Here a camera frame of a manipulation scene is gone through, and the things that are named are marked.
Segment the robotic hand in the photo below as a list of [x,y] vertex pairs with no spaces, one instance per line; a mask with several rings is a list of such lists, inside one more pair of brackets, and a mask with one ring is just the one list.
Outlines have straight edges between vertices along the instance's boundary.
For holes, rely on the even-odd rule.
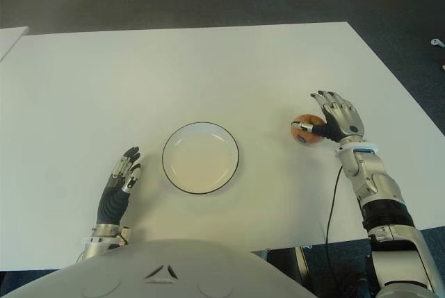
[[139,157],[138,147],[126,151],[108,178],[97,209],[96,227],[86,243],[83,260],[128,243],[129,229],[124,227],[120,231],[120,220],[140,177],[140,164],[134,165]]
[[372,257],[370,283],[377,297],[445,297],[445,287],[429,248],[408,213],[401,190],[363,139],[364,126],[355,107],[335,92],[311,94],[327,123],[293,122],[292,127],[329,138],[340,145],[336,157],[353,185]]
[[322,137],[329,138],[335,142],[341,142],[348,138],[351,140],[361,140],[364,135],[364,127],[355,107],[348,101],[340,97],[335,92],[318,91],[312,93],[326,116],[327,123],[321,126],[314,126],[303,122],[294,122],[292,125],[298,129],[315,133]]

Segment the plate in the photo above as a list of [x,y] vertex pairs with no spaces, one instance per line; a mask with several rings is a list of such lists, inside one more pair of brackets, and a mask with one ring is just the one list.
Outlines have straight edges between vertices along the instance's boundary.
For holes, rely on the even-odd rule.
[[221,126],[196,122],[170,136],[162,153],[165,175],[173,185],[191,194],[223,187],[238,167],[238,145]]

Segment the black mechanical part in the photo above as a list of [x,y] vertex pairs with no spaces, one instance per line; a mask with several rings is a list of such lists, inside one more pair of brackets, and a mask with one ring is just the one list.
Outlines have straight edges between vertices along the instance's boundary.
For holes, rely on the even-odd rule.
[[[334,142],[340,142],[343,138],[348,135],[344,135],[340,128],[338,127],[338,123],[335,118],[333,118],[328,112],[323,111],[326,116],[327,124],[321,124],[320,126],[313,125],[312,133],[319,135],[324,138],[328,138],[333,140]],[[350,126],[349,129],[352,132],[357,132],[358,129],[356,126]]]
[[386,286],[386,285],[389,285],[389,284],[394,284],[394,283],[408,283],[408,284],[414,284],[414,285],[418,285],[418,286],[421,286],[422,288],[427,289],[427,287],[426,287],[425,284],[420,283],[420,282],[417,282],[417,281],[390,281],[390,282],[386,282],[386,283],[385,283],[385,286]]
[[132,147],[125,151],[124,157],[135,157],[135,159],[132,161],[134,163],[136,161],[136,159],[138,159],[140,156],[140,155],[138,155],[138,151],[139,151],[139,147]]
[[119,247],[119,244],[111,244],[110,247],[108,248],[108,250],[112,250],[112,249],[116,249]]
[[414,226],[406,205],[392,199],[377,199],[366,203],[362,208],[363,227],[370,231],[383,225]]
[[374,235],[370,235],[372,251],[416,251],[416,245],[408,240],[377,241]]
[[130,197],[130,194],[121,190],[123,184],[124,179],[121,176],[110,176],[97,208],[96,224],[120,224]]

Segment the floor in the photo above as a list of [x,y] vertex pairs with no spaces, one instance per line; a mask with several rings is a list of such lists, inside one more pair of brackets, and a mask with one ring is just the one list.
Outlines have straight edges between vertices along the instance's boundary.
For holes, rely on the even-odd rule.
[[[29,26],[30,34],[44,34],[347,21],[445,133],[445,73],[441,70],[445,49],[430,44],[433,38],[445,42],[441,1],[0,0],[0,27]],[[388,132],[403,132],[403,127],[417,126],[410,122],[391,126]],[[427,230],[425,235],[445,278],[445,228]],[[362,269],[367,252],[365,241],[333,244],[335,271],[342,276]],[[306,256],[316,293],[323,297],[332,291],[323,246],[307,249]],[[280,258],[283,261],[277,264],[289,263],[288,258]],[[6,280],[0,294],[41,274],[2,274]]]

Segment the tabletop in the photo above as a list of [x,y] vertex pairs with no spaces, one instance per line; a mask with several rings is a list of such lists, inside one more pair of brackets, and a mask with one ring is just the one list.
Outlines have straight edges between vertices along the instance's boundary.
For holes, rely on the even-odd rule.
[[[253,251],[324,242],[340,162],[290,122],[322,116],[311,92],[357,107],[420,229],[445,224],[445,138],[345,22],[29,35],[1,65],[0,269],[72,264],[116,160],[138,145],[143,175],[121,224],[131,242],[217,240]],[[191,122],[236,139],[238,169],[206,195],[165,177],[165,141]],[[365,238],[348,180],[330,240]]]

